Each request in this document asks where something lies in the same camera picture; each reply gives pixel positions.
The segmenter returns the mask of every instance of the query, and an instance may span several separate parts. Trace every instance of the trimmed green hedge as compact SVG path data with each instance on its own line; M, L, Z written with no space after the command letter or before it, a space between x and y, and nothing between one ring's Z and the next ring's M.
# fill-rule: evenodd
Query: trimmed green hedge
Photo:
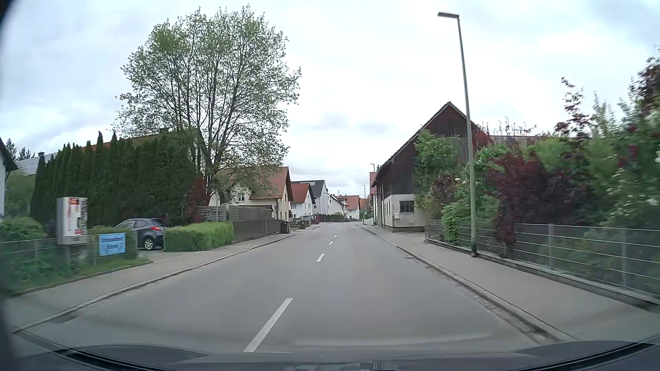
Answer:
M95 226L94 228L89 228L87 234L92 235L91 242L98 246L98 237L94 237L99 234L110 234L110 233L122 233L126 234L126 253L122 254L121 257L124 259L135 259L138 256L137 251L137 232L133 232L130 228L115 228L112 226ZM94 259L94 255L98 256L98 248L92 249L92 253L88 255L89 259Z
M231 222L204 222L165 230L164 250L198 252L231 244L234 226Z

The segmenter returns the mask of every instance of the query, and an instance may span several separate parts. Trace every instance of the blue sign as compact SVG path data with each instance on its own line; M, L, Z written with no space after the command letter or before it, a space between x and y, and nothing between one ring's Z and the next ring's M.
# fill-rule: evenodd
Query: blue sign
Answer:
M126 234L101 234L98 237L98 255L114 255L126 252Z

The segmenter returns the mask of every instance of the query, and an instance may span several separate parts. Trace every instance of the asphalt road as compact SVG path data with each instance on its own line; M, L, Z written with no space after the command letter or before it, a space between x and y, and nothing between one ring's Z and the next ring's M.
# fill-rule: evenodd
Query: asphalt road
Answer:
M30 329L69 346L212 353L399 349L473 353L536 343L356 223L327 223Z

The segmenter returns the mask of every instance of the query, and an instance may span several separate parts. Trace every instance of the vending machine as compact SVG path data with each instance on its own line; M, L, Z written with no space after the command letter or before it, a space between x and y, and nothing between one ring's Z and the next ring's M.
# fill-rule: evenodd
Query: vending machine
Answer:
M87 198L60 197L57 199L57 244L87 242Z

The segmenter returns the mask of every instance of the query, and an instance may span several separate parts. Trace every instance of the bush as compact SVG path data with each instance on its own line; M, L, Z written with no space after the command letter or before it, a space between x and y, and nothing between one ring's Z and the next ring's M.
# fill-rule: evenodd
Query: bush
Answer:
M204 222L168 228L164 250L194 252L219 248L234 240L231 222Z
M2 242L38 238L46 238L46 233L42 225L30 217L6 218L0 223L0 240Z
M126 234L126 253L122 255L124 259L135 259L138 256L137 251L137 233L133 232L129 228L114 228L112 226L95 226L87 230L89 235L98 235L98 234L110 234L110 233L122 233ZM95 244L98 244L98 238L92 240ZM98 249L92 249L94 254L98 255Z

